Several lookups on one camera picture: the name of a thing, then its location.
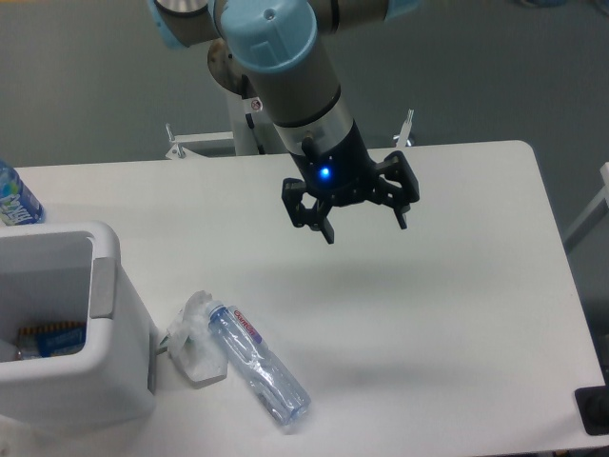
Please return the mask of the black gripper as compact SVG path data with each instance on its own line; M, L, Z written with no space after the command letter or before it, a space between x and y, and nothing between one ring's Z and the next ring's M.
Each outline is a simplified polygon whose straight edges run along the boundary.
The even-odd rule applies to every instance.
M282 184L282 201L295 228L307 226L333 244L334 228L327 218L332 206L359 204L373 190L373 202L392 208L400 229L407 229L406 213L420 200L420 188L402 151L393 150L375 166L356 123L329 149L310 130L297 139L291 156L302 178L285 178ZM303 202L305 194L315 198L310 208Z

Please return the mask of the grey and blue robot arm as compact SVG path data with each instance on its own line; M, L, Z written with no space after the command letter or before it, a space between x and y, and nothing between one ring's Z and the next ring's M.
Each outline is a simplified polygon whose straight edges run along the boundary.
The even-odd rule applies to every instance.
M368 154L343 99L322 37L417 7L415 1L150 1L165 43L178 49L217 44L209 67L258 98L301 176L286 178L282 200L296 228L333 243L333 208L364 201L393 209L400 227L420 199L414 171L399 150L381 163Z

